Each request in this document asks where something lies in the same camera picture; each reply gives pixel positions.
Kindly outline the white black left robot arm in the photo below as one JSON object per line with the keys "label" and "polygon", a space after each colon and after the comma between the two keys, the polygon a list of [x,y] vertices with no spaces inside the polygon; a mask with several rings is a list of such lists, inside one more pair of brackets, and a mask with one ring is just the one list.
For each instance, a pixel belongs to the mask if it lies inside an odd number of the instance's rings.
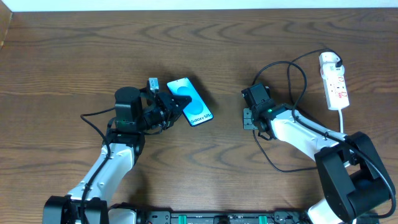
{"label": "white black left robot arm", "polygon": [[125,204],[110,208],[124,176],[142,154],[145,136],[169,129],[191,102],[190,96],[171,95],[131,86],[118,89],[99,158],[81,182],[65,196],[51,196],[44,205],[43,223],[144,223]]}

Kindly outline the blue Galaxy smartphone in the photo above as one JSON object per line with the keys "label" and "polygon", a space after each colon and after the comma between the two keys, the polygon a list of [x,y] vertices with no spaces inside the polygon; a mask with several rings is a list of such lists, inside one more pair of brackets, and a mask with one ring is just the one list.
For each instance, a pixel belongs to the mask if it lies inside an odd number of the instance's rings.
{"label": "blue Galaxy smartphone", "polygon": [[168,82],[167,87],[173,95],[191,98],[191,102],[183,109],[190,126],[195,127],[214,118],[213,113],[187,77]]}

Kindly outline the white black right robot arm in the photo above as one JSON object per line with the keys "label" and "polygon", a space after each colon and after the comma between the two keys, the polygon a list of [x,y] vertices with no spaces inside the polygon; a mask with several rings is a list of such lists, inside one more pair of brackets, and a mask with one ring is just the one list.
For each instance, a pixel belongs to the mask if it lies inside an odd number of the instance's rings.
{"label": "white black right robot arm", "polygon": [[351,223],[382,219],[396,209],[396,190],[370,138],[337,133],[277,105],[261,83],[242,91],[244,127],[260,138],[286,142],[315,161],[324,198],[310,207],[311,223]]}

